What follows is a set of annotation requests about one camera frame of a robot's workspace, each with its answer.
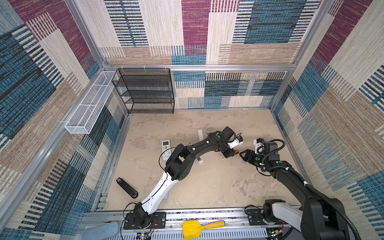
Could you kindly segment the long white remote control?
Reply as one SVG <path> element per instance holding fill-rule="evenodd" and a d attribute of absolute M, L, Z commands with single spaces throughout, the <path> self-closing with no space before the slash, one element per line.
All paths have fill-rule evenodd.
<path fill-rule="evenodd" d="M 201 165 L 201 164 L 204 163 L 204 161 L 202 160 L 201 157 L 196 158 L 196 160 L 197 160 L 197 162 L 199 163 L 199 165 Z"/>

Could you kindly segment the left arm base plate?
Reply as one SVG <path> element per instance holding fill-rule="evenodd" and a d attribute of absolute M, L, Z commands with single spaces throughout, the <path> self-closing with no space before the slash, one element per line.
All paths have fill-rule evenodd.
<path fill-rule="evenodd" d="M 166 212 L 155 212 L 146 217 L 140 217 L 135 213 L 128 213 L 124 220 L 123 229 L 124 230 L 149 230 L 151 228 L 164 229 L 167 220 Z"/>

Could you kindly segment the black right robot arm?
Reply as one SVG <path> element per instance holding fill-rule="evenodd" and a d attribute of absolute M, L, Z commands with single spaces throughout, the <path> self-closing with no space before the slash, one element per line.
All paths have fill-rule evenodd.
<path fill-rule="evenodd" d="M 296 209 L 279 199 L 266 200 L 262 211 L 264 222 L 285 222 L 306 240 L 348 240 L 350 234 L 356 240 L 361 239 L 356 226 L 347 217 L 343 203 L 315 189 L 292 165 L 282 161 L 279 156 L 282 147 L 278 147 L 277 142 L 258 139 L 256 150 L 245 150 L 240 157 L 282 183 L 299 200 L 302 208 Z"/>

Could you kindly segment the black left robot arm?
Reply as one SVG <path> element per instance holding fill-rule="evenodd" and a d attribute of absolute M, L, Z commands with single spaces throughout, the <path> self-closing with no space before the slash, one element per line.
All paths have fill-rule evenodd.
<path fill-rule="evenodd" d="M 211 151 L 221 152 L 226 159 L 233 157 L 236 154 L 235 147 L 243 141 L 241 134 L 236 135 L 232 129 L 226 127 L 222 131 L 208 133 L 207 137 L 198 143 L 177 145 L 166 161 L 162 178 L 151 193 L 133 209 L 139 227 L 146 228 L 150 225 L 153 214 L 163 198 L 176 183 L 188 176 L 195 159 Z"/>

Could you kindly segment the white battery cover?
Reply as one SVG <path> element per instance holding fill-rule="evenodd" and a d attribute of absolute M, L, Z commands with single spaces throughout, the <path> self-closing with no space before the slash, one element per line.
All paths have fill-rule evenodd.
<path fill-rule="evenodd" d="M 202 141 L 204 139 L 202 130 L 198 130 L 198 136 L 199 136 L 199 141 Z"/>

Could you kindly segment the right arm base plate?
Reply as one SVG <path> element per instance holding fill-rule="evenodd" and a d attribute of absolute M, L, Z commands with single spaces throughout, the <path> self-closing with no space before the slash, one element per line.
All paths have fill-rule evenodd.
<path fill-rule="evenodd" d="M 277 219 L 273 216 L 267 216 L 264 210 L 261 208 L 245 208 L 245 213 L 248 217 L 249 224 L 251 226 L 263 226 L 263 225 L 277 225 L 285 226 L 282 220 Z"/>

